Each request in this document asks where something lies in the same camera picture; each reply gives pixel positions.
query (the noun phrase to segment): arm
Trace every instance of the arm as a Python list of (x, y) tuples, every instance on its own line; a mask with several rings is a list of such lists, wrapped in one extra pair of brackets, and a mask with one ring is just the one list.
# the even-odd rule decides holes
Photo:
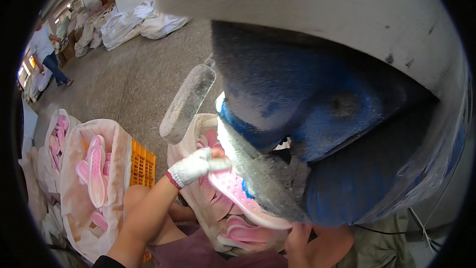
[(293, 229), (284, 243), (289, 268), (310, 267), (306, 258), (306, 245), (311, 229), (311, 224), (293, 223)]
[(36, 65), (39, 68), (39, 72), (43, 72), (43, 64), (39, 61), (38, 55), (36, 53), (33, 53), (33, 60), (35, 61)]
[(182, 188), (208, 171), (229, 169), (231, 164), (219, 149), (203, 148), (174, 164), (147, 193), (146, 197), (127, 213), (119, 235), (107, 253), (125, 267), (139, 267), (144, 250), (160, 231), (162, 222)]
[(107, 256), (126, 267), (138, 267), (147, 243), (157, 235), (179, 189), (163, 176), (146, 197), (127, 214), (122, 230)]
[(52, 41), (61, 43), (61, 38), (54, 36), (52, 33), (50, 33), (50, 36), (48, 38), (51, 39)]

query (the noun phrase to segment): knee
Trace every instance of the knee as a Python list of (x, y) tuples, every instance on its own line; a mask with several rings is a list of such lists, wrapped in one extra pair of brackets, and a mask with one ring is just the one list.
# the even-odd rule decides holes
[(124, 193), (124, 210), (126, 212), (131, 211), (134, 206), (142, 200), (149, 192), (149, 188), (142, 185), (133, 185)]

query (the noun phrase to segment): white cotton glove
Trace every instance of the white cotton glove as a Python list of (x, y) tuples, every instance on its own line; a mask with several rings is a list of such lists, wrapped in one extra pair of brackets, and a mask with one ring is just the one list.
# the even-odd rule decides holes
[(179, 189), (189, 185), (198, 178), (206, 175), (210, 171), (222, 171), (231, 168), (231, 163), (227, 158), (211, 157), (211, 148), (206, 147), (195, 151), (188, 157), (176, 162), (166, 175), (170, 182)]

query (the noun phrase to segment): orange plastic crate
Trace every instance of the orange plastic crate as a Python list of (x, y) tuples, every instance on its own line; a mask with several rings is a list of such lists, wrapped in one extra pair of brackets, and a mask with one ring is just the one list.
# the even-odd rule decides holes
[(155, 185), (155, 154), (147, 151), (132, 139), (132, 165), (130, 166), (130, 186), (140, 184), (148, 188)]

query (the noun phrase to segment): man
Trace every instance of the man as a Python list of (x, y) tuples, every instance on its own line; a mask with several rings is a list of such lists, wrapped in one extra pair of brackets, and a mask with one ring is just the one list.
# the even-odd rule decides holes
[[(230, 167), (224, 152), (206, 147), (171, 166), (151, 190), (142, 185), (128, 188), (123, 198), (126, 220), (93, 268), (139, 267), (146, 249), (161, 268), (331, 268), (348, 253), (354, 243), (348, 226), (294, 223), (285, 242), (286, 257), (267, 249), (228, 260), (215, 251), (199, 225), (176, 226), (176, 221), (196, 220), (190, 208), (173, 204), (179, 190), (209, 171)], [(318, 237), (308, 242), (311, 229)]]
[(58, 68), (55, 49), (51, 45), (50, 40), (61, 43), (61, 39), (54, 36), (51, 33), (50, 28), (41, 23), (40, 16), (36, 23), (35, 32), (33, 33), (30, 41), (30, 49), (33, 53), (33, 59), (38, 65), (40, 73), (42, 73), (44, 70), (43, 66), (46, 66), (53, 72), (58, 86), (63, 84), (70, 86), (73, 83), (73, 80), (68, 79)]

